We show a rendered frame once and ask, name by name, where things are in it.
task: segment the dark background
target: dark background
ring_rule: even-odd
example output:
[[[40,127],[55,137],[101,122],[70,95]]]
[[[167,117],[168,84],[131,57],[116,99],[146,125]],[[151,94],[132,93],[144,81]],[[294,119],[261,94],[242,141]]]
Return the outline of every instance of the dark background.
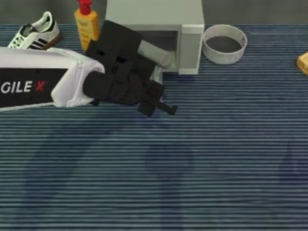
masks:
[[[107,0],[92,0],[103,20]],[[203,0],[206,24],[303,24],[307,0]],[[59,23],[73,23],[76,0],[0,0],[0,23],[30,23],[51,11]]]

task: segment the shoe sole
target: shoe sole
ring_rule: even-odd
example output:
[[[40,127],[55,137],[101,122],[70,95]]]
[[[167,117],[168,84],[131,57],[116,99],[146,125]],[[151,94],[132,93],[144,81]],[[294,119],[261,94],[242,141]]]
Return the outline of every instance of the shoe sole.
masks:
[[[62,34],[61,34],[61,32],[59,32],[59,33],[57,34],[56,37],[54,37],[49,43],[47,43],[47,44],[42,48],[42,50],[47,50],[47,49],[49,49],[50,47],[53,47],[53,46],[56,45],[61,39],[62,39]]]

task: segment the shoelace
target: shoelace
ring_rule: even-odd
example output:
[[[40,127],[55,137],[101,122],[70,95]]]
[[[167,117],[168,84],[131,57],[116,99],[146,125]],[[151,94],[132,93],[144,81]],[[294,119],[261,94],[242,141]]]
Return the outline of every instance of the shoelace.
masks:
[[[22,42],[25,40],[25,38],[21,35],[16,36],[13,41],[12,44],[10,45],[10,48],[18,48]]]

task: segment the blue striped mat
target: blue striped mat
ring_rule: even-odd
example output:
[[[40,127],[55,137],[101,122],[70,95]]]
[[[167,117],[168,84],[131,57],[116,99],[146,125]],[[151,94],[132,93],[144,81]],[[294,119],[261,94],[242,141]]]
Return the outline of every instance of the blue striped mat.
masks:
[[[1,25],[0,45],[18,27]],[[308,77],[294,63],[308,26],[238,27],[239,63],[164,75],[176,116],[1,113],[0,230],[307,230]],[[61,30],[58,47],[80,51],[76,27]]]

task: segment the red letter x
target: red letter x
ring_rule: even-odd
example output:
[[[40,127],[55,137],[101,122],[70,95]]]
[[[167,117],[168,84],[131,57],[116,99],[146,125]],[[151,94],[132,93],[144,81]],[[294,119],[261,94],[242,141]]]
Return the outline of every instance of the red letter x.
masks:
[[[45,81],[38,81],[37,87],[35,88],[35,91],[43,91],[43,86],[44,86]]]

